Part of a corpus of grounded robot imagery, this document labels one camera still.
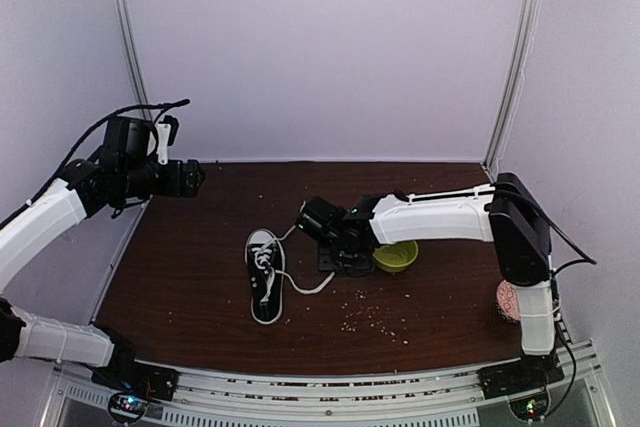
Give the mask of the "white shoelace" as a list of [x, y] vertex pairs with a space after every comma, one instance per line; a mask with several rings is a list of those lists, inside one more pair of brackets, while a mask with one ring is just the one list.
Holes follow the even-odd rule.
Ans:
[[286, 255], [282, 242], [296, 229], [291, 226], [287, 232], [278, 237], [268, 229], [258, 229], [253, 232], [248, 240], [248, 252], [253, 257], [253, 265], [265, 275], [265, 293], [260, 299], [261, 304], [266, 304], [271, 296], [277, 276], [287, 279], [294, 290], [302, 295], [315, 295], [326, 288], [335, 277], [330, 273], [322, 283], [313, 289], [299, 287], [293, 277], [286, 272]]

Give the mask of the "black white canvas sneaker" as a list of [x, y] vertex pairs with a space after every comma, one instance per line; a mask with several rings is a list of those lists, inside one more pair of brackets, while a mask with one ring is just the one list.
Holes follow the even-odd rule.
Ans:
[[251, 292], [251, 314], [261, 325], [278, 321], [282, 313], [282, 275], [286, 256], [281, 241], [273, 232], [258, 229], [252, 232], [244, 249]]

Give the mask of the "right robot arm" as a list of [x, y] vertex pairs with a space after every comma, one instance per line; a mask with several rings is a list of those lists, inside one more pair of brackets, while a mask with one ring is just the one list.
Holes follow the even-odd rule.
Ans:
[[530, 389], [550, 373], [557, 303], [551, 223], [517, 175], [448, 192], [367, 194], [350, 207], [315, 196], [301, 207], [296, 226], [315, 241], [320, 267], [348, 276], [369, 274], [376, 253], [410, 242], [492, 251], [521, 315], [525, 357], [514, 364], [513, 380]]

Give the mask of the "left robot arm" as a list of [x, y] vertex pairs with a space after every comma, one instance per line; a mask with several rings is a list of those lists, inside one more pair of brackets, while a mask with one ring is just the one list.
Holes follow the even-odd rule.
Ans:
[[98, 326], [93, 309], [113, 277], [110, 249], [154, 197], [190, 199], [205, 179], [173, 160], [179, 122], [117, 115], [90, 131], [44, 186], [1, 223], [1, 360], [75, 363], [112, 389], [146, 395], [153, 383], [133, 343]]

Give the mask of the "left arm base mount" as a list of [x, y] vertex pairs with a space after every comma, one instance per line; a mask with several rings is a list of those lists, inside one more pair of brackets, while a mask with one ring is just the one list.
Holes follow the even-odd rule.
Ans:
[[117, 373], [113, 367], [90, 367], [91, 381], [113, 390], [106, 411], [120, 425], [141, 421], [158, 410], [162, 402], [173, 399], [177, 388], [177, 370], [141, 362], [128, 373]]

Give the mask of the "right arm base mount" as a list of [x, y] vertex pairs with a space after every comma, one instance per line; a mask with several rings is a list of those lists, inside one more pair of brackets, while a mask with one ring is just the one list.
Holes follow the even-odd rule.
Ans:
[[542, 421], [551, 411], [549, 387], [564, 378], [556, 354], [522, 356], [478, 371], [484, 398], [507, 399], [511, 413], [529, 423]]

